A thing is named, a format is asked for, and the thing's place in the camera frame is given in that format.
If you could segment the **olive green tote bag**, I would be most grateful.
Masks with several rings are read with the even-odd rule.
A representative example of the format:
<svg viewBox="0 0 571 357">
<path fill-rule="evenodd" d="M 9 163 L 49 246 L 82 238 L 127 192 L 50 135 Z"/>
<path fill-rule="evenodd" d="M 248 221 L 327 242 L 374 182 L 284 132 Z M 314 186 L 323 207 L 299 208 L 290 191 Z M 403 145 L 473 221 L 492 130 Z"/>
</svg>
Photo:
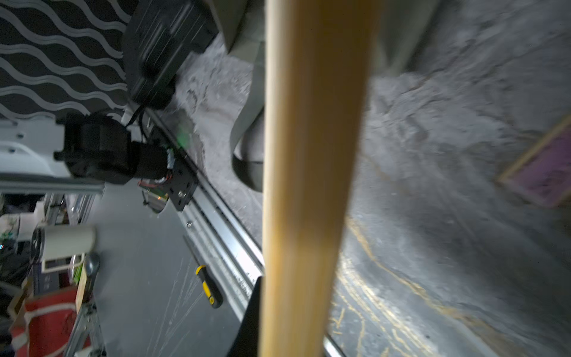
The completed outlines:
<svg viewBox="0 0 571 357">
<path fill-rule="evenodd" d="M 372 73 L 399 76 L 423 40 L 439 1 L 384 1 L 381 27 L 373 51 Z M 251 190 L 263 190 L 264 163 L 241 159 L 236 147 L 263 116 L 265 108 L 266 7 L 264 1 L 209 1 L 227 53 L 254 65 L 251 89 L 230 132 L 230 158 L 235 176 Z"/>
</svg>

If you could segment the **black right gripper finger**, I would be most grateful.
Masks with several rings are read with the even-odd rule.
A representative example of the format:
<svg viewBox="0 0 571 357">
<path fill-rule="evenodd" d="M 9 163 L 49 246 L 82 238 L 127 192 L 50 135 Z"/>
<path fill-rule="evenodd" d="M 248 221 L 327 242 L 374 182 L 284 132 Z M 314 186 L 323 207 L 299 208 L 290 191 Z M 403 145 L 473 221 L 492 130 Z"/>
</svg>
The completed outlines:
<svg viewBox="0 0 571 357">
<path fill-rule="evenodd" d="M 242 323 L 227 357 L 257 357 L 260 337 L 260 304 L 263 277 L 259 277 L 248 302 Z"/>
</svg>

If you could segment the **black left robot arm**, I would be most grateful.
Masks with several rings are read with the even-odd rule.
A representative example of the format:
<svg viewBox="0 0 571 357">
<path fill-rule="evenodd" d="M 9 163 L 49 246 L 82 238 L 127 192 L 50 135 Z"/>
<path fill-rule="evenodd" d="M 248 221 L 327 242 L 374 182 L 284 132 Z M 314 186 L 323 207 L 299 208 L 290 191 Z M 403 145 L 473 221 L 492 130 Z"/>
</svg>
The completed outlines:
<svg viewBox="0 0 571 357">
<path fill-rule="evenodd" d="M 70 177 L 58 119 L 165 107 L 217 33 L 206 1 L 3 1 L 1 172 Z"/>
</svg>

